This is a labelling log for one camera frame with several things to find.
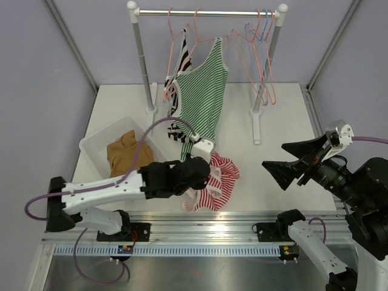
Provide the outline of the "red white striped tank top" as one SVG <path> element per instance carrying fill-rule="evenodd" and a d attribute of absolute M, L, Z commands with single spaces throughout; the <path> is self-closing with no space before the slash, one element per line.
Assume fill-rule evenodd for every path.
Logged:
<path fill-rule="evenodd" d="M 204 189 L 189 189 L 186 194 L 189 200 L 182 207 L 186 212 L 197 212 L 200 209 L 219 211 L 229 201 L 239 170 L 231 159 L 214 152 L 210 160 L 210 176 Z"/>

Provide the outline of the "tan brown tank top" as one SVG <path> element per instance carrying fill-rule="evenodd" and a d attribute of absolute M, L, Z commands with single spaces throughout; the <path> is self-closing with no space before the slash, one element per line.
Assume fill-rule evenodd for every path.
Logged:
<path fill-rule="evenodd" d="M 107 146 L 107 160 L 110 165 L 111 178 L 124 175 L 129 171 L 138 144 L 136 133 L 131 130 Z M 154 161 L 153 151 L 144 141 L 133 169 L 138 170 Z"/>

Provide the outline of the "green white striped tank top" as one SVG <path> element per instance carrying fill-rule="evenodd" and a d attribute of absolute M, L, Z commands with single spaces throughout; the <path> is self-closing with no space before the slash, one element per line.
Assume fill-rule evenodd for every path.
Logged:
<path fill-rule="evenodd" d="M 195 132 L 215 140 L 229 74 L 222 47 L 223 39 L 215 38 L 205 61 L 191 71 L 178 72 L 173 82 L 179 99 L 175 116 L 182 120 L 175 124 L 188 138 Z"/>

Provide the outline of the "pink wire hanger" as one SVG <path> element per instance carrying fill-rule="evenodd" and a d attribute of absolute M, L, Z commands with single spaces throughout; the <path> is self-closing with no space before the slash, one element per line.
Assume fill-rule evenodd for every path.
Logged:
<path fill-rule="evenodd" d="M 276 92 L 273 86 L 273 76 L 272 76 L 272 56 L 270 56 L 270 46 L 268 45 L 268 38 L 270 35 L 270 32 L 272 31 L 272 24 L 274 23 L 274 17 L 272 15 L 269 15 L 271 13 L 271 10 L 267 10 L 267 15 L 269 17 L 269 24 L 267 26 L 267 37 L 266 37 L 266 49 L 267 49 L 267 61 L 265 65 L 265 69 L 267 72 L 267 89 L 268 93 L 270 95 L 269 97 L 269 104 L 275 105 L 276 104 Z"/>

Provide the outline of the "light blue wire hanger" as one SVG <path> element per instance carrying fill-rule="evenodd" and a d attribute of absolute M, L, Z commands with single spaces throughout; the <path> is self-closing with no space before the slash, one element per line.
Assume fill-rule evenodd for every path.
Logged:
<path fill-rule="evenodd" d="M 260 24 L 254 27 L 251 23 L 244 26 L 244 36 L 247 38 L 249 57 L 252 65 L 252 81 L 254 89 L 257 91 L 256 96 L 259 97 L 260 104 L 263 106 L 269 103 L 269 93 L 267 89 L 267 72 L 265 69 L 267 61 L 266 37 L 269 17 L 266 14 L 264 28 L 260 28 Z"/>

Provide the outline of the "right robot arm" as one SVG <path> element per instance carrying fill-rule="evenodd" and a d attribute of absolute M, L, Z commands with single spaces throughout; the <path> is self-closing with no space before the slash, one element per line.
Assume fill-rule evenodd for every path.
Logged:
<path fill-rule="evenodd" d="M 314 181 L 350 207 L 345 217 L 358 254 L 358 268 L 343 263 L 311 230 L 297 209 L 278 214 L 272 231 L 300 246 L 326 281 L 326 290 L 387 290 L 387 160 L 374 157 L 355 172 L 334 161 L 333 150 L 350 144 L 340 135 L 285 143 L 296 161 L 263 161 L 283 189 Z"/>

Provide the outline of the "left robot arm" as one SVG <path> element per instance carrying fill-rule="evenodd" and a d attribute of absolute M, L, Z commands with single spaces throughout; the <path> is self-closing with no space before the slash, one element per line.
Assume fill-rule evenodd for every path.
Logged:
<path fill-rule="evenodd" d="M 187 190 L 205 188 L 209 176 L 209 162 L 197 156 L 185 161 L 152 162 L 128 175 L 86 184 L 54 177 L 49 185 L 46 230 L 55 233 L 83 227 L 97 231 L 98 241 L 133 241 L 136 232 L 130 215 L 123 210 L 100 209 L 101 205 L 181 196 Z"/>

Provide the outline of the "black white striped tank top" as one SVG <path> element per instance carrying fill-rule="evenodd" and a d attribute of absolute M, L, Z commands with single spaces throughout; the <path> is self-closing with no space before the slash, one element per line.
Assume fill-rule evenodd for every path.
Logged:
<path fill-rule="evenodd" d="M 183 28 L 181 30 L 181 43 L 179 46 L 179 55 L 178 55 L 178 60 L 176 62 L 175 68 L 173 72 L 170 72 L 170 63 L 172 60 L 172 57 L 169 59 L 169 68 L 167 72 L 167 76 L 165 78 L 164 82 L 164 92 L 168 96 L 167 102 L 169 105 L 169 109 L 167 111 L 167 116 L 170 117 L 172 116 L 179 105 L 178 101 L 178 95 L 175 92 L 174 86 L 172 86 L 172 82 L 176 79 L 177 73 L 182 71 L 182 72 L 189 72 L 192 70 L 192 61 L 189 58 L 188 61 L 186 61 L 186 57 L 189 55 L 189 49 L 187 46 L 187 28 Z M 176 125 L 175 122 L 172 122 L 168 128 L 167 128 L 167 136 L 177 142 L 181 143 L 191 143 L 191 140 L 189 137 Z"/>

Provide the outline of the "pink hanger under black top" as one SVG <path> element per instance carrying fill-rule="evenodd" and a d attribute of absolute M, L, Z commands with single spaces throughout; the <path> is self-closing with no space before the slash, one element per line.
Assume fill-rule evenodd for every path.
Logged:
<path fill-rule="evenodd" d="M 174 34 L 173 32 L 173 29 L 172 29 L 172 24 L 171 24 L 171 12 L 172 12 L 173 8 L 170 7 L 168 9 L 168 12 L 167 12 L 167 22 L 168 22 L 168 26 L 169 26 L 169 32 L 170 32 L 170 36 L 171 36 L 171 46 L 170 46 L 170 54 L 169 54 L 169 62 L 168 62 L 168 66 L 167 66 L 167 73 L 166 73 L 166 80 L 167 82 L 165 83 L 164 85 L 164 90 L 163 90 L 163 102 L 166 103 L 169 99 L 169 90 L 170 90 L 170 86 L 172 85 L 172 81 L 173 81 L 173 77 L 175 75 L 175 70 L 172 70 L 171 72 L 171 66 L 172 66 L 172 59 L 173 59 L 173 51 L 174 51 L 174 45 L 175 45 L 175 41 L 176 39 L 178 39 L 179 37 L 182 37 L 183 36 L 186 36 L 187 34 L 187 29 L 190 28 L 190 25 L 189 24 L 186 24 L 184 26 L 184 28 L 181 29 L 181 31 L 178 33 L 178 34 Z"/>

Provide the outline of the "white clothes rack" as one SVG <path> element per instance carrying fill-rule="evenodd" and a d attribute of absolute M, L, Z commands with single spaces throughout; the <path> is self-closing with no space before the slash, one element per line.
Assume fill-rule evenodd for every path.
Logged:
<path fill-rule="evenodd" d="M 139 17 L 140 16 L 167 16 L 168 10 L 141 10 L 135 1 L 129 1 L 127 3 L 129 10 L 129 16 L 133 27 L 135 36 L 135 43 L 139 57 L 139 64 L 141 68 L 142 80 L 145 88 L 145 97 L 147 100 L 146 112 L 150 116 L 149 121 L 153 121 L 157 112 L 155 105 L 157 83 L 149 83 L 149 76 L 147 72 L 146 59 L 144 56 L 144 49 L 142 46 L 141 32 L 139 28 Z M 270 46 L 270 56 L 274 55 L 276 45 L 278 42 L 281 27 L 283 26 L 288 6 L 286 4 L 280 4 L 278 8 L 269 15 L 274 17 L 274 23 L 272 24 L 272 31 L 268 38 L 268 45 Z M 191 10 L 172 10 L 171 16 L 194 16 L 195 11 Z M 260 17 L 265 19 L 265 13 L 261 12 Z M 231 11 L 205 11 L 202 10 L 198 13 L 201 17 L 238 17 L 238 18 L 249 18 L 256 17 L 256 12 L 231 12 Z M 254 145 L 261 144 L 261 129 L 260 129 L 260 116 L 261 107 L 256 97 L 252 99 L 252 108 L 250 109 L 250 115 L 252 117 L 252 135 Z"/>

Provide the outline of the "white plastic basket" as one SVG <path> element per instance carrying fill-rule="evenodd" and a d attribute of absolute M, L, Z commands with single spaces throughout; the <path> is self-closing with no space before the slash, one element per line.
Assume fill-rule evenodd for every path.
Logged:
<path fill-rule="evenodd" d="M 123 134 L 131 130 L 134 131 L 137 140 L 144 134 L 144 129 L 137 120 L 126 115 L 95 130 L 91 135 L 80 141 L 79 148 L 98 179 L 106 179 L 110 176 L 107 146 L 114 141 L 118 141 Z"/>

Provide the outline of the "aluminium mounting rail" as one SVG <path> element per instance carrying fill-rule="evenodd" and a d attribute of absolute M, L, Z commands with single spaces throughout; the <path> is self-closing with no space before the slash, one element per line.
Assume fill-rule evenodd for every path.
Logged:
<path fill-rule="evenodd" d="M 277 214 L 254 212 L 219 212 L 219 213 L 186 213 L 165 214 L 135 212 L 130 214 L 131 222 L 151 224 L 150 244 L 255 244 L 258 239 L 252 226 L 258 222 L 274 222 Z M 307 212 L 306 220 L 320 217 L 326 225 L 326 243 L 352 244 L 351 234 L 340 214 L 317 215 Z M 45 232 L 41 243 L 66 244 L 74 243 L 82 228 L 58 233 Z"/>

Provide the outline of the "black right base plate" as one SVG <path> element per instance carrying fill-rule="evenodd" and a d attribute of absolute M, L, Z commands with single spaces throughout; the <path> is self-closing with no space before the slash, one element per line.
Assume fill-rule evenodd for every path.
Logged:
<path fill-rule="evenodd" d="M 252 226 L 252 231 L 262 243 L 294 243 L 286 230 L 281 230 L 275 222 L 258 222 Z"/>

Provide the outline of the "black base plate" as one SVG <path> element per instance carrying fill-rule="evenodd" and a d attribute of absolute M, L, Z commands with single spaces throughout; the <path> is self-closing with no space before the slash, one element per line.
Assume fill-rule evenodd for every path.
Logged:
<path fill-rule="evenodd" d="M 294 243 L 286 230 L 281 230 L 275 222 L 258 222 L 252 226 L 252 231 L 262 243 Z"/>
<path fill-rule="evenodd" d="M 98 232 L 96 240 L 99 242 L 148 242 L 150 237 L 151 224 L 146 222 L 131 222 L 120 232 L 113 235 L 106 235 Z"/>

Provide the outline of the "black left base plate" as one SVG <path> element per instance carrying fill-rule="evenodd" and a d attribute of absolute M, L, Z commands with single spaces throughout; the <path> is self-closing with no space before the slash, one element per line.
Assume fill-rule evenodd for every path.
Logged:
<path fill-rule="evenodd" d="M 98 232 L 96 240 L 99 242 L 148 242 L 150 237 L 151 224 L 146 222 L 131 222 L 120 232 L 113 235 L 106 235 Z"/>

